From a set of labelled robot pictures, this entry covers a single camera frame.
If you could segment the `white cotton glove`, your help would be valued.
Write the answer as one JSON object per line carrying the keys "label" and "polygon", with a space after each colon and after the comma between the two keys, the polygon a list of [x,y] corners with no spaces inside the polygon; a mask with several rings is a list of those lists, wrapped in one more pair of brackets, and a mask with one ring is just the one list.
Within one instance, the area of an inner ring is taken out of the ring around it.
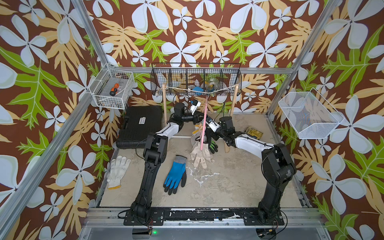
{"label": "white cotton glove", "polygon": [[201,140],[200,132],[197,132],[191,136],[191,144],[193,148],[200,145],[200,140]]}

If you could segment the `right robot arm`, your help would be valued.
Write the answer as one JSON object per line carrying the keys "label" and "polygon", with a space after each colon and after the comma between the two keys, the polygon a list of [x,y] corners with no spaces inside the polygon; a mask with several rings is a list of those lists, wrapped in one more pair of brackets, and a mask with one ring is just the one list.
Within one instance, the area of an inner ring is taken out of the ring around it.
{"label": "right robot arm", "polygon": [[262,224],[277,220],[284,190],[297,172],[287,146],[282,143],[265,143],[236,131],[232,117],[229,116],[221,117],[218,123],[207,117],[205,125],[209,137],[214,140],[221,138],[227,146],[245,150],[262,160],[261,172],[267,184],[264,196],[258,204],[257,219]]}

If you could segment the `pink clip hanger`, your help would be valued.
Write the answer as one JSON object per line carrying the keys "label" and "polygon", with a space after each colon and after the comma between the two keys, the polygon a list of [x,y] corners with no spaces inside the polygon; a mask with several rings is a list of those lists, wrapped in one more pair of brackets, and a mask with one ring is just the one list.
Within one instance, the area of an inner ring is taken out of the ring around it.
{"label": "pink clip hanger", "polygon": [[206,130],[206,122],[207,122],[207,112],[208,112],[208,102],[209,102],[209,95],[206,96],[206,103],[204,108],[204,119],[203,119],[203,129],[201,133],[201,140],[200,140],[200,150],[203,151],[204,147],[204,138],[205,138],[205,130]]}

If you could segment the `orange black screwdriver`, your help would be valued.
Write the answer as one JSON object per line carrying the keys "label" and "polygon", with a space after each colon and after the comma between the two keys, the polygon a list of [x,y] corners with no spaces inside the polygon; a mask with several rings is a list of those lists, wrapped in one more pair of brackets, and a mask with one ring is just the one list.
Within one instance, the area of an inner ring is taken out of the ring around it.
{"label": "orange black screwdriver", "polygon": [[117,92],[118,92],[118,90],[119,90],[119,87],[120,87],[119,84],[115,84],[115,85],[111,88],[111,90],[110,90],[110,96],[114,97],[114,96],[117,94]]}

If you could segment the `blue object in basket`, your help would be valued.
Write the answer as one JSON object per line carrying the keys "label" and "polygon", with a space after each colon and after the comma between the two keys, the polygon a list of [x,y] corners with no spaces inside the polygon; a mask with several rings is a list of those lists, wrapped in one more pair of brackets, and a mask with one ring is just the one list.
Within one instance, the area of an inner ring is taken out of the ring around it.
{"label": "blue object in basket", "polygon": [[204,90],[200,87],[194,87],[192,89],[192,92],[194,93],[195,96],[200,96],[204,94]]}

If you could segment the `black plastic tool case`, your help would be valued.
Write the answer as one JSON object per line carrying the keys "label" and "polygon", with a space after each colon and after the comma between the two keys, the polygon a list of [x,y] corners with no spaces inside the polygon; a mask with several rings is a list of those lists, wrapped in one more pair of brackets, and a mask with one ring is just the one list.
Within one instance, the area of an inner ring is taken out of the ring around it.
{"label": "black plastic tool case", "polygon": [[162,117],[160,106],[128,107],[116,140],[117,148],[144,148],[148,135],[162,129]]}

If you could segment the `yellow drill bit box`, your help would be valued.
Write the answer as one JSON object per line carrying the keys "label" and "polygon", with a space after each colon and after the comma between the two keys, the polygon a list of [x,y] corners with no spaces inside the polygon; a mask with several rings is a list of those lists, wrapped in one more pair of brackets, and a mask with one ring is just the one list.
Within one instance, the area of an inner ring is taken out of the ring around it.
{"label": "yellow drill bit box", "polygon": [[257,129],[251,127],[251,126],[248,126],[245,130],[245,134],[247,134],[248,136],[256,139],[256,140],[260,140],[261,137],[263,136],[263,132],[261,131],[258,131]]}

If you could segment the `green rubber glove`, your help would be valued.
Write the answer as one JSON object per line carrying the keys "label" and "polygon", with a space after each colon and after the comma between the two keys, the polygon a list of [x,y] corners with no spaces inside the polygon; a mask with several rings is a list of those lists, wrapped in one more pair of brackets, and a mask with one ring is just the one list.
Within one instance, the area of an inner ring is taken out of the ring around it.
{"label": "green rubber glove", "polygon": [[207,137],[207,144],[211,154],[215,154],[218,152],[218,145],[212,137]]}

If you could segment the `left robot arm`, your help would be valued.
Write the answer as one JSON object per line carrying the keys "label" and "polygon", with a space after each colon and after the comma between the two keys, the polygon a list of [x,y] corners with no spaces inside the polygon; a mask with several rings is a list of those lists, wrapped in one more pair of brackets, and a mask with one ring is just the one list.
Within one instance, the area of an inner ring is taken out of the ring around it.
{"label": "left robot arm", "polygon": [[[197,124],[204,118],[204,114],[197,111],[200,102],[191,101],[191,111],[182,103],[177,103],[174,113],[170,116],[167,125],[156,133],[150,133],[144,148],[145,171],[139,193],[130,207],[130,216],[136,222],[143,225],[150,223],[152,194],[158,170],[167,156],[168,140],[177,134],[184,123],[193,122]],[[184,187],[187,180],[186,174],[187,158],[177,155],[174,158],[171,170],[164,182],[165,191],[171,195],[176,194],[178,187]]]}

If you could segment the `clear bottle in basket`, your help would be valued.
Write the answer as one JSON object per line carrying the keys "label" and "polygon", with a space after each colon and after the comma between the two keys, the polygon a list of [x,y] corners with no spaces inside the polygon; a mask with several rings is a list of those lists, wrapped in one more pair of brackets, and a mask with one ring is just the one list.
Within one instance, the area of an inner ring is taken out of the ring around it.
{"label": "clear bottle in basket", "polygon": [[207,90],[208,92],[214,92],[219,87],[219,81],[216,77],[210,77],[207,82]]}

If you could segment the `blue rubber glove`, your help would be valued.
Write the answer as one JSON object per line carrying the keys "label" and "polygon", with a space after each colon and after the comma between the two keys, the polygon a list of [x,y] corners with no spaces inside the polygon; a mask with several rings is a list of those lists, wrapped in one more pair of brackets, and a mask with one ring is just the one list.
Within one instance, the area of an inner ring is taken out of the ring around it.
{"label": "blue rubber glove", "polygon": [[163,184],[165,192],[168,193],[168,195],[175,195],[178,191],[179,186],[183,188],[186,185],[186,163],[186,157],[181,155],[175,156],[171,170],[169,171],[166,180]]}

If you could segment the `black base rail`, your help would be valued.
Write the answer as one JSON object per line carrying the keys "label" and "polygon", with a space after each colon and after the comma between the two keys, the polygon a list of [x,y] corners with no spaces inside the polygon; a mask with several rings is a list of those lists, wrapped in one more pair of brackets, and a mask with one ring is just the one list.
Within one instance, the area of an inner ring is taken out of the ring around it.
{"label": "black base rail", "polygon": [[282,227],[285,218],[280,211],[271,218],[262,218],[262,212],[258,208],[151,208],[146,218],[141,219],[137,214],[133,214],[130,209],[124,211],[125,216],[118,216],[123,219],[125,226],[162,226],[166,221],[174,222],[213,222],[229,219],[240,219],[246,226],[272,226]]}

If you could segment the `white mesh basket right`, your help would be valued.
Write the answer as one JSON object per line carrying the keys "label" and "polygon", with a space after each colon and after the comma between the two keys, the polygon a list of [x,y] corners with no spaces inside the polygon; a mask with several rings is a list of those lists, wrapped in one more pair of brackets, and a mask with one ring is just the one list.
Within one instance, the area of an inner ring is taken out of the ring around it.
{"label": "white mesh basket right", "polygon": [[278,104],[299,139],[325,139],[345,119],[314,88],[308,92],[290,91]]}

